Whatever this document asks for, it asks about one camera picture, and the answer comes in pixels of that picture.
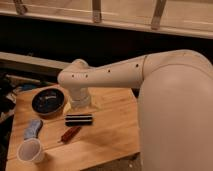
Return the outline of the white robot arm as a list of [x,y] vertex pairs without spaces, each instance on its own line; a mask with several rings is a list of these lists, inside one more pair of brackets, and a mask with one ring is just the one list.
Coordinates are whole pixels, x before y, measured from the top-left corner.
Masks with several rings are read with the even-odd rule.
[[174,50],[101,67],[77,59],[58,82],[79,106],[90,87],[139,90],[143,171],[213,171],[213,63],[204,55]]

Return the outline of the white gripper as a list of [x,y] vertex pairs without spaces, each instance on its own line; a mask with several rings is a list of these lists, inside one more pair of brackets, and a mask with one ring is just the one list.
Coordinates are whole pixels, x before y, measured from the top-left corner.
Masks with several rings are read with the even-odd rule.
[[[83,108],[91,103],[91,97],[88,96],[81,100],[70,99],[70,105],[72,108]],[[80,115],[66,115],[65,119],[92,119],[92,114],[80,114]],[[68,120],[65,122],[66,126],[84,126],[92,125],[92,120]]]

